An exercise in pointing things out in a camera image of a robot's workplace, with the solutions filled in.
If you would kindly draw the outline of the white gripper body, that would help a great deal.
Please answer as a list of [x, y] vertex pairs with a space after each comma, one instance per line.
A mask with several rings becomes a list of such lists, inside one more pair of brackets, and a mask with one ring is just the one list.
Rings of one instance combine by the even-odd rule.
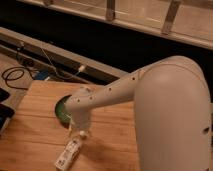
[[89, 117], [77, 116], [71, 117], [69, 123], [69, 131], [72, 133], [88, 132], [91, 127], [91, 120]]

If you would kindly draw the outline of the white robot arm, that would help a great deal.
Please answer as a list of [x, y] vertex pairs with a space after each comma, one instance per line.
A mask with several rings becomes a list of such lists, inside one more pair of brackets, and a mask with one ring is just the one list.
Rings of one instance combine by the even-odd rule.
[[132, 101], [141, 171], [211, 171], [211, 97], [200, 66], [172, 56], [66, 102], [71, 125], [90, 127], [94, 108]]

